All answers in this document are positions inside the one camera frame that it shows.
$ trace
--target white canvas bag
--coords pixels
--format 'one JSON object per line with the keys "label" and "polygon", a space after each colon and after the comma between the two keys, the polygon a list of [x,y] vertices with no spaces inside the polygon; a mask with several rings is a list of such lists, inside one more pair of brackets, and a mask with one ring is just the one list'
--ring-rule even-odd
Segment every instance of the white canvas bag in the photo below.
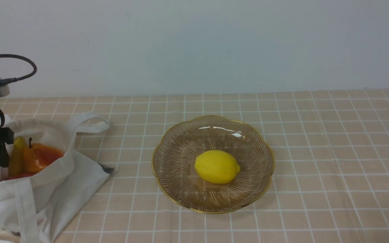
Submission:
{"label": "white canvas bag", "polygon": [[[81,126],[92,118],[101,121]],[[110,124],[93,112],[74,115],[66,124],[38,119],[10,121],[9,117],[6,121],[15,137],[25,141],[32,137],[33,142],[65,152],[32,177],[1,181],[7,178],[8,169],[0,168],[0,228],[20,232],[23,243],[52,243],[113,171],[74,151],[76,133],[101,133]]]}

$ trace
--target white wall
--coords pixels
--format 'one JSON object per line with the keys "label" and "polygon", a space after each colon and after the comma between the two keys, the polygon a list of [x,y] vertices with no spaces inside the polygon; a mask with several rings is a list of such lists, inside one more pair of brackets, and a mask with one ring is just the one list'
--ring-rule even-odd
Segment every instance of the white wall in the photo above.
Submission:
{"label": "white wall", "polygon": [[389,1],[0,0],[0,53],[14,97],[383,88]]}

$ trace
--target gold rim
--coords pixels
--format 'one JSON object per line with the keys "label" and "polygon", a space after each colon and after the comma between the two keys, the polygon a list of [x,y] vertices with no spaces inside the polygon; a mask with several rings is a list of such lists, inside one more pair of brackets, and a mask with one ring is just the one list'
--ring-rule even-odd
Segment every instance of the gold rim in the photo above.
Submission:
{"label": "gold rim", "polygon": [[[259,194],[259,197],[255,198],[254,200],[252,200],[250,203],[247,203],[246,205],[244,206],[240,206],[239,208],[236,208],[236,209],[232,209],[232,210],[229,210],[229,211],[221,211],[221,212],[207,212],[207,211],[201,211],[201,210],[197,210],[197,209],[193,209],[193,208],[189,208],[189,207],[186,207],[184,205],[182,205],[181,203],[177,202],[176,200],[174,200],[171,196],[169,196],[165,190],[163,189],[162,185],[160,184],[160,181],[159,181],[159,178],[157,177],[156,175],[156,171],[154,170],[154,155],[156,154],[156,151],[157,151],[157,148],[161,145],[161,143],[163,142],[163,139],[164,137],[168,134],[168,132],[173,129],[174,127],[176,126],[179,126],[181,124],[184,124],[184,123],[191,123],[192,121],[196,120],[196,119],[199,119],[201,117],[222,117],[222,118],[225,118],[226,120],[229,120],[231,122],[235,122],[235,123],[242,123],[246,126],[249,126],[250,128],[252,128],[259,136],[259,138],[261,139],[261,141],[267,146],[267,148],[271,151],[271,154],[272,154],[272,157],[273,157],[273,166],[272,166],[272,169],[271,169],[271,174],[270,174],[270,179],[268,181],[268,184],[267,186],[265,187],[264,191],[261,192]],[[203,213],[203,214],[227,214],[227,213],[231,213],[231,212],[234,212],[234,211],[237,211],[239,209],[242,209],[243,207],[246,207],[246,206],[249,206],[250,204],[254,203],[255,201],[259,200],[259,198],[261,198],[266,192],[267,190],[270,188],[270,185],[271,185],[271,182],[273,180],[273,173],[274,173],[274,169],[275,169],[275,154],[274,154],[274,151],[272,150],[272,148],[268,145],[268,143],[264,140],[264,138],[261,136],[261,134],[259,133],[259,131],[257,131],[253,126],[251,126],[250,124],[247,124],[247,123],[244,123],[240,120],[230,120],[226,117],[223,117],[223,116],[220,116],[220,115],[202,115],[202,116],[198,116],[192,120],[188,120],[188,121],[183,121],[182,123],[178,123],[174,126],[172,126],[171,128],[169,128],[165,134],[163,135],[162,139],[160,140],[159,144],[157,145],[157,147],[154,149],[154,152],[153,152],[153,155],[151,156],[151,169],[153,171],[153,174],[154,174],[154,177],[156,178],[156,181],[157,181],[157,184],[160,188],[160,190],[163,192],[164,195],[166,195],[166,197],[168,197],[172,202],[176,203],[177,205],[179,206],[182,206],[186,209],[190,209],[192,211],[195,211],[195,212],[198,212],[198,213]]]}

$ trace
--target lemon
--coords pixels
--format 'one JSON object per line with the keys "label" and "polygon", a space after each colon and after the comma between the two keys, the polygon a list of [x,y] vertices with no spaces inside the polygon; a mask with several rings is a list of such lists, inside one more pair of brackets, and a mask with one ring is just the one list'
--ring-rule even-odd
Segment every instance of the lemon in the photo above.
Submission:
{"label": "lemon", "polygon": [[229,183],[239,172],[235,158],[218,150],[205,151],[196,157],[194,168],[202,179],[215,184]]}

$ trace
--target fruit bowl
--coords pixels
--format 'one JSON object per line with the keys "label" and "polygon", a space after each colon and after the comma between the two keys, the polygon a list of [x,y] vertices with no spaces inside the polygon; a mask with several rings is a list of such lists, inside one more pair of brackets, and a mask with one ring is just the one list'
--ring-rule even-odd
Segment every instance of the fruit bowl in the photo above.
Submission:
{"label": "fruit bowl", "polygon": [[[204,181],[195,170],[205,151],[231,154],[240,166],[227,184]],[[179,123],[163,136],[152,157],[160,189],[173,202],[193,211],[223,214],[245,207],[265,194],[272,181],[272,149],[250,125],[215,115]]]}

